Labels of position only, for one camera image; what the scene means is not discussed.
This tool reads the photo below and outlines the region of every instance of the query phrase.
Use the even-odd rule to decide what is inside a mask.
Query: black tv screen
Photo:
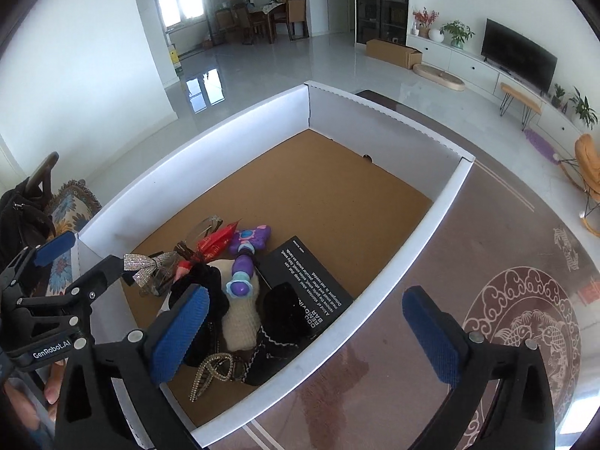
[[[488,18],[481,55],[548,92],[556,57],[535,42]]]

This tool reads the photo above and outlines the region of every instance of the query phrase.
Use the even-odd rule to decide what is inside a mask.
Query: potted plant
[[[452,42],[450,45],[456,47],[458,49],[462,49],[464,43],[468,41],[475,32],[471,31],[471,27],[465,25],[460,20],[455,20],[454,22],[447,23],[442,27],[444,32],[448,32],[452,36]]]
[[[554,83],[554,96],[552,97],[552,106],[554,108],[559,108],[560,107],[560,103],[561,100],[560,98],[562,98],[565,95],[565,89],[563,87],[561,87],[558,83]]]
[[[590,108],[590,105],[587,102],[587,96],[582,98],[581,93],[577,88],[575,88],[575,93],[575,96],[569,98],[569,101],[575,105],[575,113],[572,121],[575,125],[579,125],[580,128],[583,128],[581,123],[585,123],[587,128],[593,129],[594,124],[598,122],[596,112],[593,108]]]
[[[419,36],[425,38],[429,36],[429,27],[431,27],[431,24],[440,16],[438,12],[429,13],[427,8],[424,8],[422,12],[413,12],[413,15],[419,23]]]

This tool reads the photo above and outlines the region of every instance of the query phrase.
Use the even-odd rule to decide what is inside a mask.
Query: black fabric
[[[262,325],[243,382],[260,386],[306,346],[310,326],[294,288],[287,282],[265,294]]]
[[[25,247],[46,243],[50,233],[56,234],[52,218],[44,214],[46,202],[39,188],[25,194],[28,179],[0,198],[0,271]]]
[[[208,290],[208,314],[185,353],[184,363],[198,367],[206,356],[210,355],[221,332],[221,320],[229,310],[229,300],[221,290],[221,272],[204,262],[192,266],[190,272],[179,278],[171,287],[169,309],[177,302],[190,284],[199,284]]]

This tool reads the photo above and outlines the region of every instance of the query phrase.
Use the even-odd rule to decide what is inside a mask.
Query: black cabinet
[[[356,41],[406,43],[409,0],[356,0]]]

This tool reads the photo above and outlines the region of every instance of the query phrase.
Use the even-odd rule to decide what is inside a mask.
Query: circular floral pattern
[[[565,290],[534,267],[513,267],[494,277],[469,309],[463,329],[479,330],[490,342],[520,345],[538,342],[544,359],[556,424],[571,404],[581,362],[581,339],[575,312]],[[458,448],[475,441],[495,388],[487,390]]]

